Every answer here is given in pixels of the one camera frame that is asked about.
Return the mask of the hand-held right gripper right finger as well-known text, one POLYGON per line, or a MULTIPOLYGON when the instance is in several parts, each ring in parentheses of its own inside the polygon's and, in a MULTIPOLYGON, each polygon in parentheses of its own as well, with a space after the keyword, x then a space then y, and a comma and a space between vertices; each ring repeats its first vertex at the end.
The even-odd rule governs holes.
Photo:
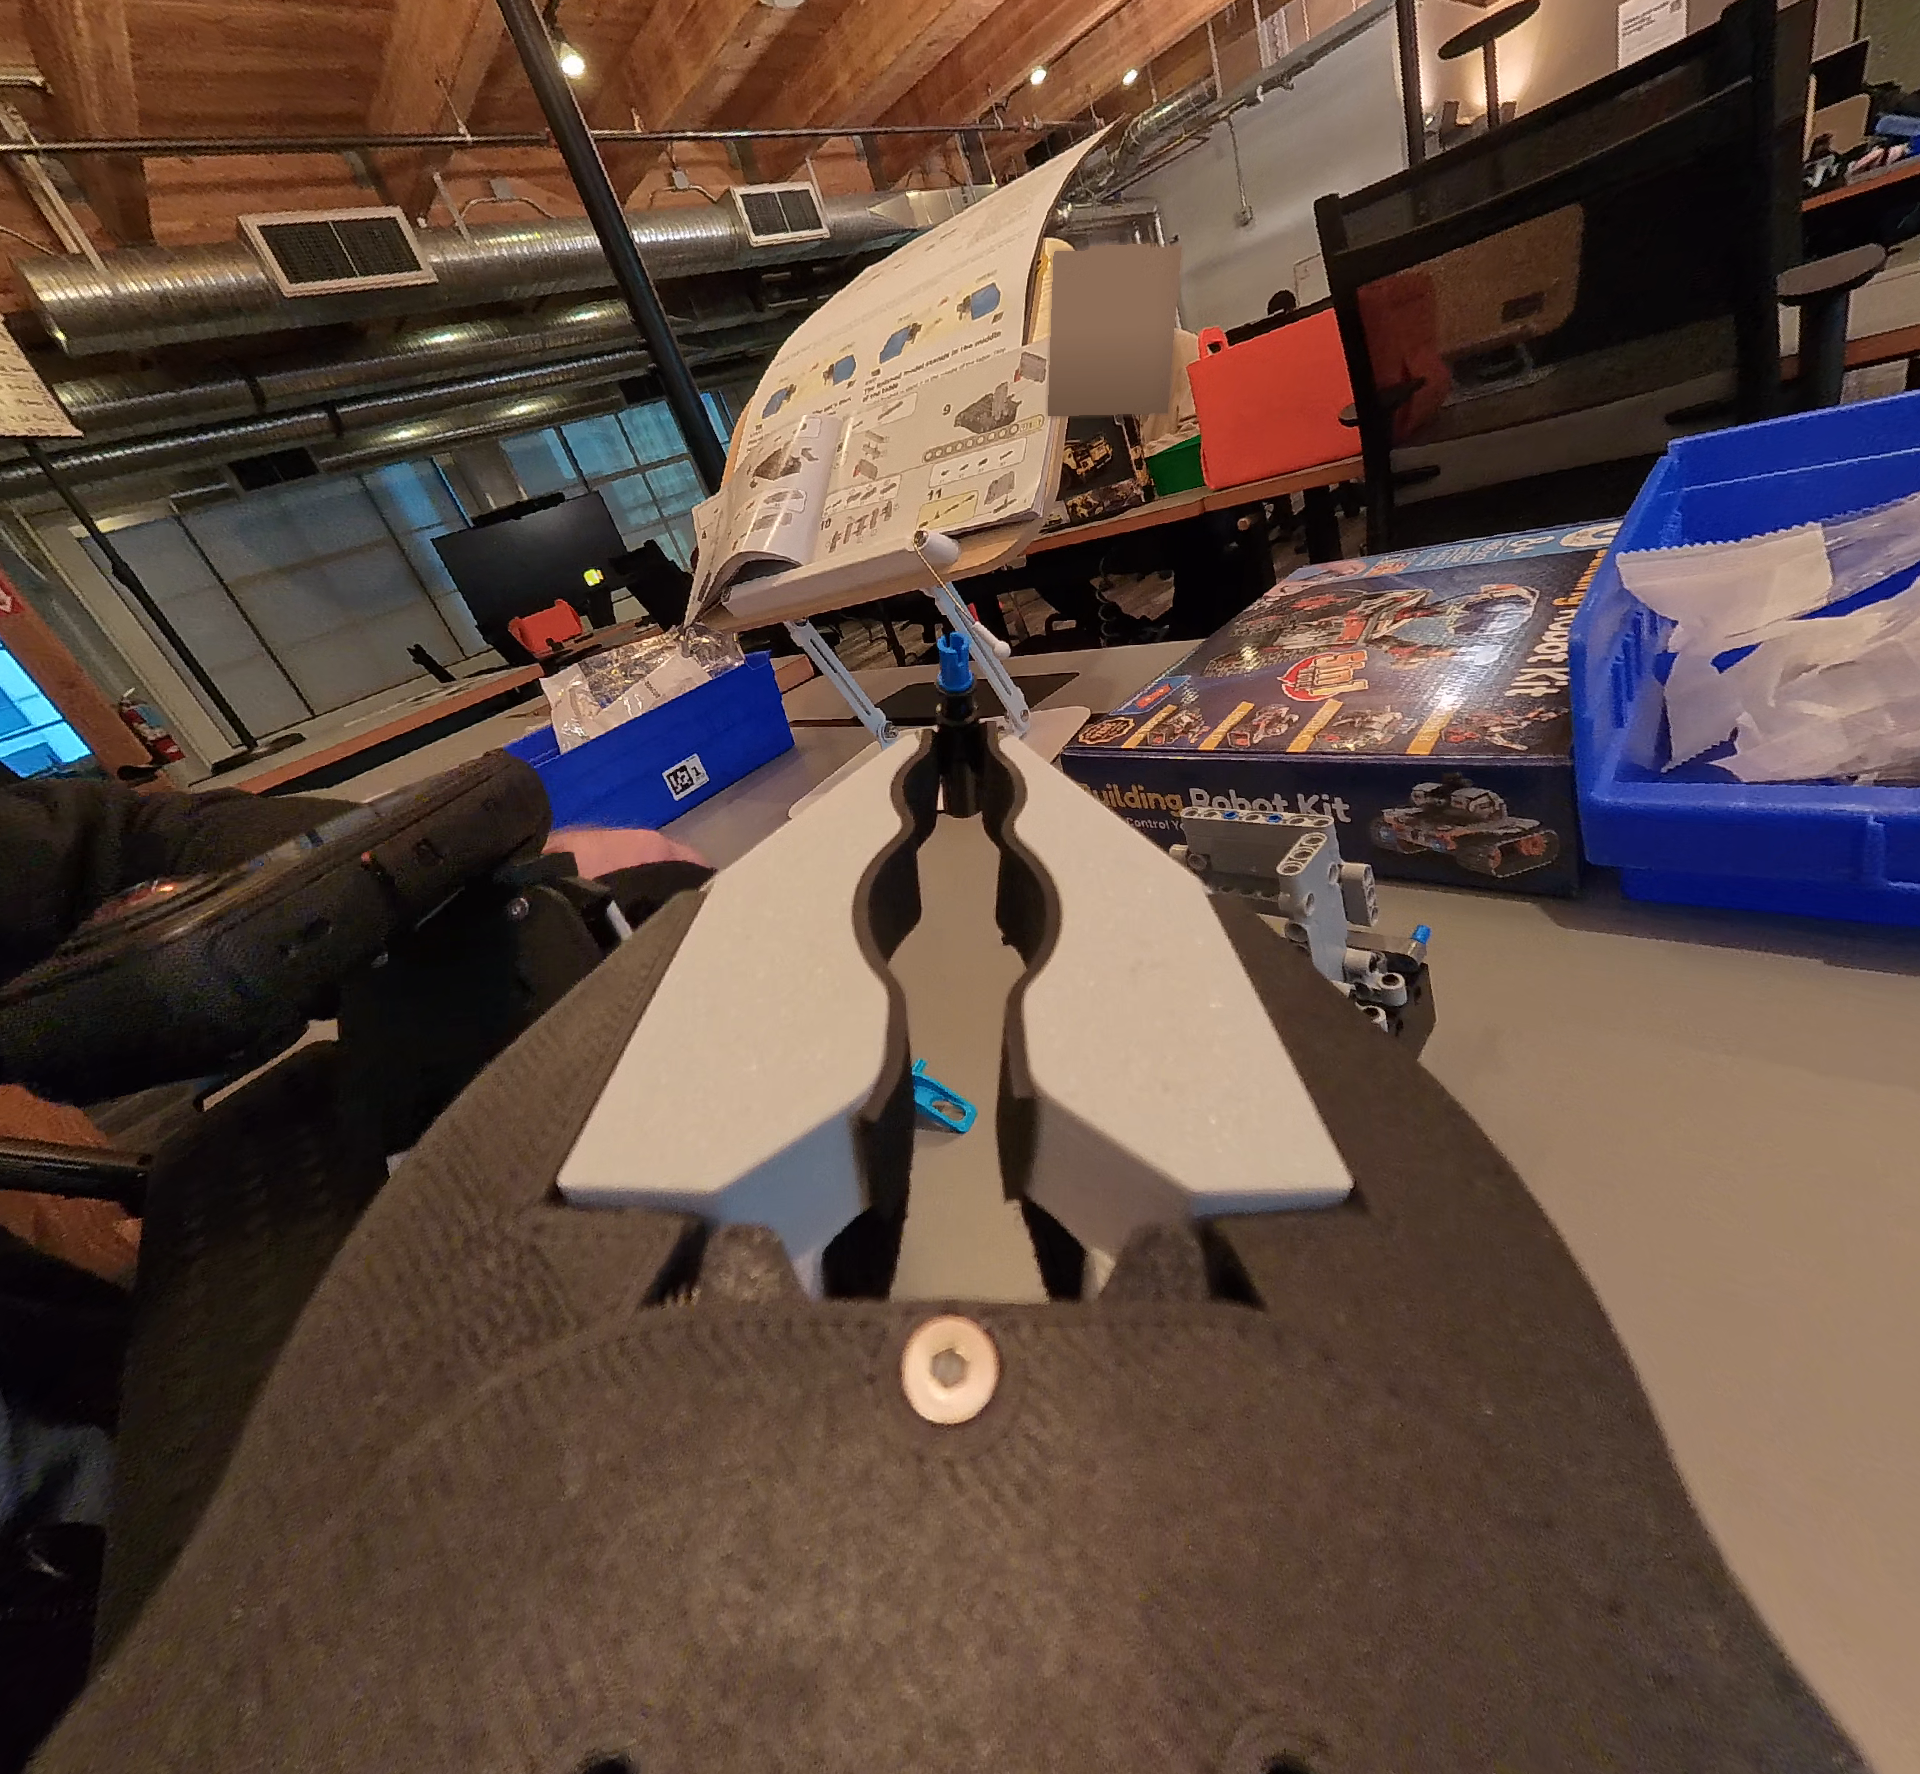
POLYGON ((1336 1208, 1351 1175, 1256 974, 1300 959, 1016 738, 992 741, 998 1156, 1050 1298, 1141 1228, 1336 1208))

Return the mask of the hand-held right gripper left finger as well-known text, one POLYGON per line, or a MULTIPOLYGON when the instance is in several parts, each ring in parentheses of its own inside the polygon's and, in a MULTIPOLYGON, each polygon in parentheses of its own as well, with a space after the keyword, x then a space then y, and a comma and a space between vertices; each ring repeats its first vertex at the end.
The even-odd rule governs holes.
POLYGON ((918 843, 927 757, 881 747, 708 881, 558 1167, 564 1205, 765 1228, 824 1293, 829 1248, 886 1191, 911 1068, 878 886, 918 843))

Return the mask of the black connector pin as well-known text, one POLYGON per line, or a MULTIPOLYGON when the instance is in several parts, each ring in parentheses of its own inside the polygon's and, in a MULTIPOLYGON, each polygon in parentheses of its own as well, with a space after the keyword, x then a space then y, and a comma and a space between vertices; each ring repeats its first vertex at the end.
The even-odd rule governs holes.
POLYGON ((972 820, 981 812, 988 765, 988 725, 978 709, 978 689, 934 693, 930 757, 939 778, 939 812, 972 820))

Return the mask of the blue plastic bin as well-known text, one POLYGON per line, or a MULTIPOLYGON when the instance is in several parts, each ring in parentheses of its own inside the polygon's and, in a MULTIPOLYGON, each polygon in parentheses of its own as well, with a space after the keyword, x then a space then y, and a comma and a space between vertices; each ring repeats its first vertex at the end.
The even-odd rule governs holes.
POLYGON ((1675 441, 1596 571, 1569 643, 1583 851, 1626 897, 1918 924, 1912 786, 1741 786, 1665 776, 1669 622, 1621 587, 1619 552, 1737 539, 1916 490, 1918 395, 1847 403, 1675 441))
POLYGON ((684 697, 560 752, 548 725, 506 745, 548 786, 612 793, 621 787, 648 808, 650 830, 737 786, 794 747, 776 662, 748 655, 740 667, 684 697))

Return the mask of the person's left forearm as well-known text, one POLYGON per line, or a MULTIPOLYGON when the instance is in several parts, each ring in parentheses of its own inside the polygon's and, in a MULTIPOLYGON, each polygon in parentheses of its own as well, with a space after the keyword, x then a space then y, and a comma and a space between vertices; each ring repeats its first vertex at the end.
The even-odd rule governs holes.
POLYGON ((239 790, 139 793, 110 781, 9 779, 4 928, 61 935, 143 881, 246 865, 348 809, 348 801, 239 790))

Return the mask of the clear plastic bag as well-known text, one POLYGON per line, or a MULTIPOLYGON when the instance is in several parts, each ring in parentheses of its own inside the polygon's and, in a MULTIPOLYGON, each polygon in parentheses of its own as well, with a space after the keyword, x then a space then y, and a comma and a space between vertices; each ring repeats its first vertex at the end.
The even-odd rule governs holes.
POLYGON ((687 625, 585 655, 543 678, 548 727, 558 750, 571 752, 730 672, 742 659, 735 636, 687 625))

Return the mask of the robot kit box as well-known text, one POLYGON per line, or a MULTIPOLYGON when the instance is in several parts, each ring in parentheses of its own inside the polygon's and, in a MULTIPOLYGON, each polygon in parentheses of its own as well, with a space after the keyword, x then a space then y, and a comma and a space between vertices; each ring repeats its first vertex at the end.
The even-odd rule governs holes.
POLYGON ((1383 879, 1577 894, 1569 639, 1617 530, 1302 567, 1059 765, 1161 846, 1196 809, 1325 815, 1383 879))

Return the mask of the black perforated panel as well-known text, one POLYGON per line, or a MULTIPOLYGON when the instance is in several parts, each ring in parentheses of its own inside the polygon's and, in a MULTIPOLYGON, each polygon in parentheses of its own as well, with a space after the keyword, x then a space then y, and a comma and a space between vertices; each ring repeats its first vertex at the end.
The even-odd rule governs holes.
POLYGON ((227 873, 147 881, 4 987, 4 1082, 84 1107, 239 1069, 548 828, 543 779, 497 750, 227 873))

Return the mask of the computer monitor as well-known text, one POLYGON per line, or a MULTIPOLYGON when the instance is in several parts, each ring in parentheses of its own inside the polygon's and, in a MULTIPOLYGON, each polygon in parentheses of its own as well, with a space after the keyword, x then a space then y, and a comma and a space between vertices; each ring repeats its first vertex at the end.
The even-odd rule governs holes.
POLYGON ((524 500, 431 543, 490 648, 525 664, 509 622, 566 601, 593 627, 614 625, 616 565, 628 554, 597 490, 524 500))

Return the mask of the instruction booklet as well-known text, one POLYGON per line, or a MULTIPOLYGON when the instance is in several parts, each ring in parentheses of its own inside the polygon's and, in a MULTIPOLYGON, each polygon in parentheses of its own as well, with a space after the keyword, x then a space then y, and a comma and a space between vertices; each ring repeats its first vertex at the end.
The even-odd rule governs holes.
POLYGON ((779 347, 695 514, 687 622, 850 607, 925 573, 925 539, 1028 530, 1061 475, 1044 243, 1097 139, 901 245, 779 347))

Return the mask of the white air vent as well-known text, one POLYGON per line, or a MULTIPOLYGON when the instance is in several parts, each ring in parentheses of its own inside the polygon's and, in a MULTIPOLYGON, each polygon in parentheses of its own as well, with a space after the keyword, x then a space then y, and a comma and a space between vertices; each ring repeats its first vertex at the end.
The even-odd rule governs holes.
POLYGON ((408 216, 390 205, 244 213, 236 225, 285 298, 417 288, 438 281, 408 216))
POLYGON ((831 239, 831 225, 813 180, 737 185, 729 194, 747 243, 755 249, 831 239))

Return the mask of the black mesh chair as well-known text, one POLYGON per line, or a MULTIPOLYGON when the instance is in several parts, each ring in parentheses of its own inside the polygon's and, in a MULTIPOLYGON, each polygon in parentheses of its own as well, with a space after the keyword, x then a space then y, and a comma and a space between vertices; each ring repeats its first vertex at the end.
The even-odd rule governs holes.
POLYGON ((1487 138, 1315 202, 1366 469, 1524 511, 1569 477, 1783 411, 1819 0, 1712 27, 1487 138))

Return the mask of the black steel pillar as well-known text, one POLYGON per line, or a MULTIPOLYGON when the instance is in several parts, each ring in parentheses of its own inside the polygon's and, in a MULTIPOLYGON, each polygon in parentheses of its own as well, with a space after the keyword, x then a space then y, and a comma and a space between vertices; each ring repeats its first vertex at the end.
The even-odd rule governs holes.
POLYGON ((548 131, 585 205, 593 233, 637 330, 648 347, 661 390, 669 400, 698 477, 708 493, 722 485, 726 455, 708 417, 708 406, 687 369, 663 303, 643 266, 630 223, 612 189, 600 149, 558 64, 534 0, 493 0, 513 42, 518 61, 539 98, 548 131))

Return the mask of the black base plate assembly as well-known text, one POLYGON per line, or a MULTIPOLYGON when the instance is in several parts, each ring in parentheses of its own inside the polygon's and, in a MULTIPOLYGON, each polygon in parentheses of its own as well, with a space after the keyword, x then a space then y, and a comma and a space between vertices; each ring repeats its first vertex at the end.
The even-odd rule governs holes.
POLYGON ((1213 894, 1246 900, 1374 1026, 1426 1047, 1430 928, 1383 926, 1372 866, 1343 861, 1329 815, 1196 809, 1185 835, 1183 859, 1213 894))

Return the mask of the silver air duct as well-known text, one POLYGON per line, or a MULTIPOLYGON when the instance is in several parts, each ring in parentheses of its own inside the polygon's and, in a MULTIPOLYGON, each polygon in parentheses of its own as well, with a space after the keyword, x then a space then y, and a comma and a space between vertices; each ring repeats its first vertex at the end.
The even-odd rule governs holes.
MULTIPOLYGON (((827 196, 824 235, 772 245, 748 239, 733 199, 637 208, 628 228, 650 281, 663 284, 890 245, 964 206, 959 191, 827 196)), ((105 268, 66 256, 27 259, 19 279, 46 332, 74 357, 612 288, 601 243, 583 218, 415 232, 415 241, 434 268, 431 283, 343 294, 283 294, 246 241, 127 249, 105 268)))

